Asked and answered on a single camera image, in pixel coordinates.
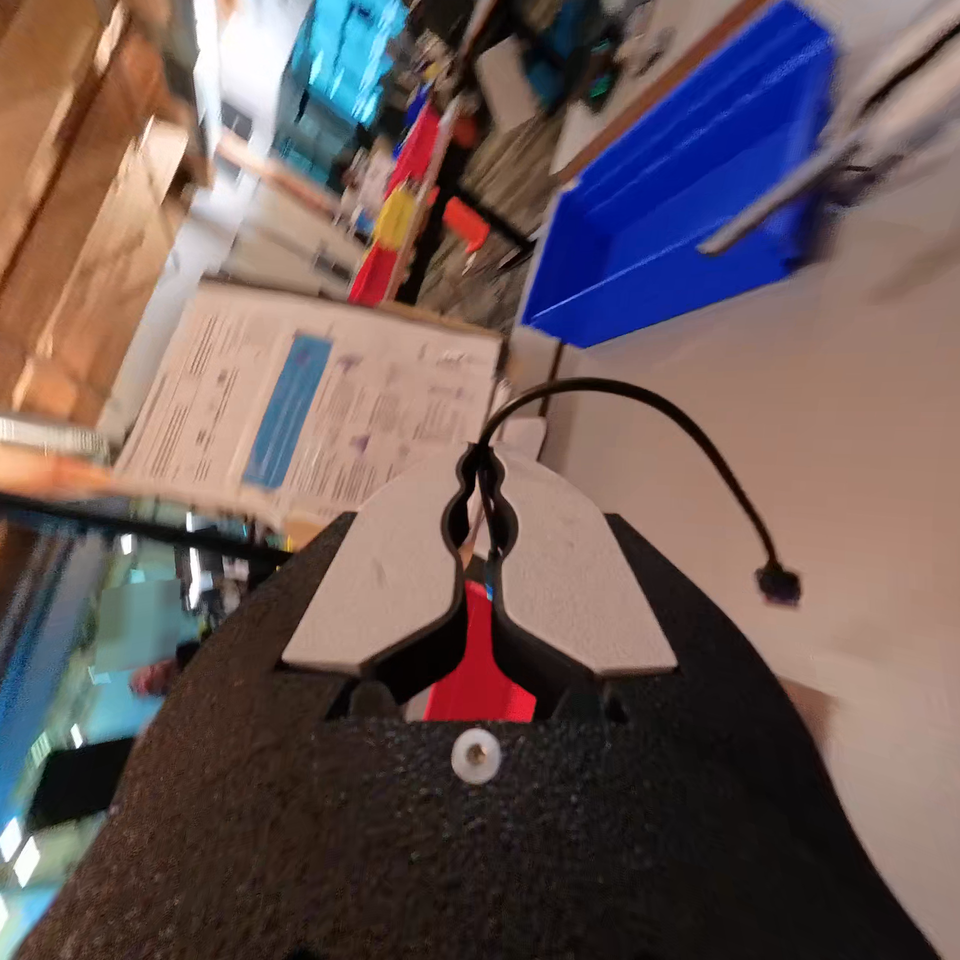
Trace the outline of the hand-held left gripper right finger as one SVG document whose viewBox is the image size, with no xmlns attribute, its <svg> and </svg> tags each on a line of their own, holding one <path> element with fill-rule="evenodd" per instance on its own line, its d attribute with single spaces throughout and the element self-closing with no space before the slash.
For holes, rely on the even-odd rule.
<svg viewBox="0 0 960 960">
<path fill-rule="evenodd" d="M 535 698 L 679 665 L 610 522 L 577 487 L 501 444 L 480 474 L 491 642 Z"/>
</svg>

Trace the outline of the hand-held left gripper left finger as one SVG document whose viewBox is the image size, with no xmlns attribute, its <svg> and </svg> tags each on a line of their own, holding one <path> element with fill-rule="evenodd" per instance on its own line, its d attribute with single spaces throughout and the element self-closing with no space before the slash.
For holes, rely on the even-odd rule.
<svg viewBox="0 0 960 960">
<path fill-rule="evenodd" d="M 404 704 L 462 661 L 459 548 L 470 531 L 470 447 L 416 462 L 356 512 L 294 633 L 285 668 L 376 682 Z"/>
</svg>

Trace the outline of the red plastic bin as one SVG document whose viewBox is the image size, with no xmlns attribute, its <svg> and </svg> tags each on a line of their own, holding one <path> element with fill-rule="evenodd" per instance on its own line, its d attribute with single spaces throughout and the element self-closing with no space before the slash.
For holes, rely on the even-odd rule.
<svg viewBox="0 0 960 960">
<path fill-rule="evenodd" d="M 452 673 L 414 696 L 404 707 L 409 722 L 512 722 L 534 718 L 536 699 L 511 681 L 494 658 L 493 605 L 486 587 L 465 584 L 466 641 Z"/>
</svg>

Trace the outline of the black cable metal plugs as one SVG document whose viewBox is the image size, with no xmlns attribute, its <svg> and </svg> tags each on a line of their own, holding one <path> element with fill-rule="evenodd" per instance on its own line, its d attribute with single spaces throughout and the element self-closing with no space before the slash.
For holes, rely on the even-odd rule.
<svg viewBox="0 0 960 960">
<path fill-rule="evenodd" d="M 493 504 L 493 480 L 489 477 L 489 472 L 492 470 L 493 462 L 491 448 L 498 429 L 524 407 L 537 401 L 549 400 L 567 394 L 598 394 L 636 402 L 663 415 L 674 426 L 677 426 L 710 462 L 761 543 L 765 553 L 765 563 L 754 573 L 754 579 L 761 595 L 768 603 L 775 606 L 796 607 L 799 605 L 802 598 L 800 574 L 784 566 L 774 543 L 773 535 L 761 513 L 714 441 L 693 417 L 676 403 L 654 390 L 633 383 L 595 376 L 556 379 L 522 391 L 517 398 L 508 401 L 490 413 L 475 445 L 475 450 L 484 465 L 479 479 L 479 488 L 486 514 L 490 512 Z"/>
</svg>

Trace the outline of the grey USB hub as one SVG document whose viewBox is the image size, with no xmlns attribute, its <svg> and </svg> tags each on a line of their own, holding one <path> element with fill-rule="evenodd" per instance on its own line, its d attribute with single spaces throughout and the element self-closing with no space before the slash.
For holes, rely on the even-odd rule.
<svg viewBox="0 0 960 960">
<path fill-rule="evenodd" d="M 861 141 L 862 134 L 855 131 L 820 150 L 783 181 L 716 230 L 714 234 L 702 240 L 697 246 L 698 252 L 712 258 L 726 253 L 732 246 L 760 227 L 776 211 L 810 193 L 815 187 L 821 186 L 858 151 Z"/>
</svg>

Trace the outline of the printed exercise sheet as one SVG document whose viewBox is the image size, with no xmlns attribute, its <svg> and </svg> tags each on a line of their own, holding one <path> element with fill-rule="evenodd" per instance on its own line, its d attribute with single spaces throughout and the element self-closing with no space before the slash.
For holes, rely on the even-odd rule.
<svg viewBox="0 0 960 960">
<path fill-rule="evenodd" d="M 271 390 L 241 484 L 282 515 L 327 522 L 424 458 L 473 441 L 499 347 L 403 336 L 382 351 L 299 333 Z"/>
</svg>

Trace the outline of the white instruction sheet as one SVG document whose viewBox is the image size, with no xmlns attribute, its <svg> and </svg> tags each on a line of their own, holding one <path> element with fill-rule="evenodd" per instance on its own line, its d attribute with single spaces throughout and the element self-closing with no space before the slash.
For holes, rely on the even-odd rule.
<svg viewBox="0 0 960 960">
<path fill-rule="evenodd" d="M 359 340 L 382 352 L 413 335 L 496 343 L 494 387 L 482 427 L 486 423 L 505 347 L 500 334 L 422 311 L 396 313 L 210 280 L 201 282 L 181 316 L 115 465 L 118 481 L 132 493 L 258 518 L 276 529 L 294 521 L 324 526 L 338 517 L 322 522 L 308 514 L 281 514 L 264 494 L 241 484 L 267 402 L 300 333 L 339 344 Z"/>
</svg>

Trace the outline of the yellow plastic bin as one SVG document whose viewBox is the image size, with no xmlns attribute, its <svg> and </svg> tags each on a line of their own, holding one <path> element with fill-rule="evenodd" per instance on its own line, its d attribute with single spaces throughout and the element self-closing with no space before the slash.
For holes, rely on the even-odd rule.
<svg viewBox="0 0 960 960">
<path fill-rule="evenodd" d="M 417 192 L 406 183 L 396 186 L 381 205 L 371 233 L 372 243 L 386 251 L 399 253 L 417 208 Z"/>
</svg>

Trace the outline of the small orange object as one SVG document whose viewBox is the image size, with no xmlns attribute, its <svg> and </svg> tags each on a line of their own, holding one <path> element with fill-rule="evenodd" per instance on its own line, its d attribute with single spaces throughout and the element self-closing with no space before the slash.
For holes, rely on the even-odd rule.
<svg viewBox="0 0 960 960">
<path fill-rule="evenodd" d="M 442 213 L 442 222 L 450 232 L 462 241 L 468 255 L 479 252 L 491 233 L 487 221 L 457 197 L 450 197 L 446 202 Z"/>
</svg>

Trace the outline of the blue plastic bin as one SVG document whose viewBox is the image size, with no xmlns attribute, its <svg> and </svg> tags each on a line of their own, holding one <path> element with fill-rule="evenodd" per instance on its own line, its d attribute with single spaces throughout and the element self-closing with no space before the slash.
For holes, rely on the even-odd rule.
<svg viewBox="0 0 960 960">
<path fill-rule="evenodd" d="M 811 195 L 722 254 L 698 246 L 813 157 L 834 60 L 801 6 L 753 18 L 558 194 L 519 324 L 583 349 L 786 279 Z"/>
</svg>

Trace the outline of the brown cardboard boxes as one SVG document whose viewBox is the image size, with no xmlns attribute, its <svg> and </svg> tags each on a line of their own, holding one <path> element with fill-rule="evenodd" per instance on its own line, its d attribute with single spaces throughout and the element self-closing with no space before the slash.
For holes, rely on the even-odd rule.
<svg viewBox="0 0 960 960">
<path fill-rule="evenodd" d="M 216 2 L 2 2 L 1 402 L 96 426 L 194 188 Z"/>
</svg>

